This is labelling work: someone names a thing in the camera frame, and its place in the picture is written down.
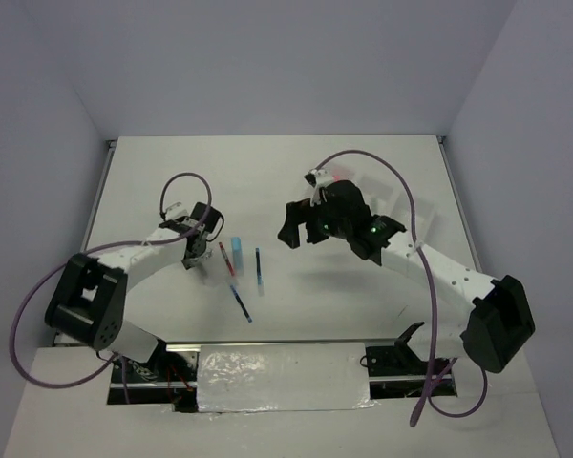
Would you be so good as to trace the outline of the orange highlighter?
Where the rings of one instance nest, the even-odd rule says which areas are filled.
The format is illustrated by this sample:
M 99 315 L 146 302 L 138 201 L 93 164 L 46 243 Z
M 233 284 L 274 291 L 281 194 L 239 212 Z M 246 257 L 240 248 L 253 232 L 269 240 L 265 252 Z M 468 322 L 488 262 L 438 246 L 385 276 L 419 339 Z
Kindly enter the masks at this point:
M 209 260 L 212 257 L 212 255 L 213 255 L 213 250 L 208 249 L 204 253 L 202 253 L 201 255 L 190 259 L 190 263 L 192 265 L 198 265 L 198 264 L 204 263 L 207 260 Z

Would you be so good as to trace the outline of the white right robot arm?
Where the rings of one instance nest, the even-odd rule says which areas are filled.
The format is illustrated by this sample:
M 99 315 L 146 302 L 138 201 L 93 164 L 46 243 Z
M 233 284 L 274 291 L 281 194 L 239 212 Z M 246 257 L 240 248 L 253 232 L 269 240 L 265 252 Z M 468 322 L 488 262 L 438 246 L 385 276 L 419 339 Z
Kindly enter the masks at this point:
M 362 192 L 348 180 L 321 187 L 317 198 L 286 205 L 278 239 L 296 249 L 301 228 L 311 244 L 342 239 L 360 259 L 421 286 L 432 285 L 441 301 L 463 314 L 463 322 L 456 327 L 463 353 L 486 371 L 500 373 L 536 330 L 519 280 L 495 279 L 428 245 L 414 243 L 402 223 L 372 213 Z

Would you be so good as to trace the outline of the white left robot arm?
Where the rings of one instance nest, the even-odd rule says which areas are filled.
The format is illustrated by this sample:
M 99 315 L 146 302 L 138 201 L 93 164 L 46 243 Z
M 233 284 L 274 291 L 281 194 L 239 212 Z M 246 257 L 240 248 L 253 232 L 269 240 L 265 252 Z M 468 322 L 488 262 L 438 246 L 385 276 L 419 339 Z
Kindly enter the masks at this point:
M 198 202 L 188 213 L 176 203 L 146 239 L 96 257 L 73 255 L 48 305 L 45 324 L 96 352 L 119 354 L 148 381 L 187 366 L 163 339 L 124 319 L 126 296 L 168 266 L 191 269 L 208 259 L 211 234 L 223 224 L 223 214 L 212 206 Z

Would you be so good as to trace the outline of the blue pen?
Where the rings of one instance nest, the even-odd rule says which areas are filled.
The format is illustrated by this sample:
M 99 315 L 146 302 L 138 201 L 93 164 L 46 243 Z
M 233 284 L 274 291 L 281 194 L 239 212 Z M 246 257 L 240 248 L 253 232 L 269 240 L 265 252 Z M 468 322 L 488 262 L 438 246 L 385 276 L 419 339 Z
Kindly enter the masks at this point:
M 232 278 L 229 278 L 227 280 L 227 284 L 228 284 L 228 287 L 229 287 L 231 294 L 233 295 L 236 303 L 241 308 L 246 320 L 249 323 L 253 323 L 253 319 L 252 319 L 249 311 L 247 310 L 246 305 L 244 304 L 244 301 L 243 301 L 242 297 L 240 296 L 240 293 L 237 289 L 236 282 Z

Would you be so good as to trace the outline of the red pen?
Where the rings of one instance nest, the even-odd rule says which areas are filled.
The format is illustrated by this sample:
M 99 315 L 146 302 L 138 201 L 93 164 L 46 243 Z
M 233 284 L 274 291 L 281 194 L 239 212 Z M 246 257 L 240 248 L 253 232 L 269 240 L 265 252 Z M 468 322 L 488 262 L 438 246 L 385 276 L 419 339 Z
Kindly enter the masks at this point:
M 227 255 L 227 252 L 226 252 L 226 249 L 225 249 L 223 243 L 222 243 L 222 242 L 219 242 L 218 245 L 219 245 L 220 252 L 221 252 L 221 255 L 222 255 L 222 257 L 223 257 L 223 261 L 224 261 L 224 263 L 225 263 L 225 265 L 226 265 L 226 268 L 227 268 L 227 270 L 228 270 L 228 272 L 229 272 L 230 277 L 231 277 L 231 278 L 235 278 L 235 275 L 236 275 L 236 274 L 235 274 L 235 270 L 234 270 L 233 265 L 232 265 L 232 263 L 231 263 L 231 261 L 230 261 L 230 258 L 229 258 L 228 255 Z

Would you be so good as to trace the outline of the silver foil tape sheet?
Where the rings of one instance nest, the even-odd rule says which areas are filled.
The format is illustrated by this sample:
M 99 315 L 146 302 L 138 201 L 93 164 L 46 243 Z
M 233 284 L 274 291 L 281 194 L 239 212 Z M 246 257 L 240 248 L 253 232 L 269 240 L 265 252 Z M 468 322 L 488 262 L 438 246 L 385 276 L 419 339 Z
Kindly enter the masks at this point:
M 361 343 L 207 345 L 197 404 L 206 413 L 353 410 L 373 405 Z

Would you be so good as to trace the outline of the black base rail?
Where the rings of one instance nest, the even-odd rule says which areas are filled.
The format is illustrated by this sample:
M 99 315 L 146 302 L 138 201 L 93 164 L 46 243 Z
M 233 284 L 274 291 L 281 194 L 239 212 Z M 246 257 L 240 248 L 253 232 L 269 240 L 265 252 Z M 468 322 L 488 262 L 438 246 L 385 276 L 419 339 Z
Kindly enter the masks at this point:
M 426 364 L 401 345 L 268 343 L 175 348 L 162 373 L 115 364 L 110 406 L 168 406 L 181 413 L 351 410 L 416 398 Z

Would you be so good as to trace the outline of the blue highlighter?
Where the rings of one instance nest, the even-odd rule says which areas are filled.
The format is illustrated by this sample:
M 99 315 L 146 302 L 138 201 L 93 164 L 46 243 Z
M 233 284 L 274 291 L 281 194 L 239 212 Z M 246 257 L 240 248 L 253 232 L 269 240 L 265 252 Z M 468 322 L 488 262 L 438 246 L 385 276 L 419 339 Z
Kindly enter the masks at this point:
M 236 275 L 240 277 L 244 274 L 244 254 L 242 248 L 242 241 L 239 237 L 232 237 L 230 242 L 231 242 L 233 266 Z

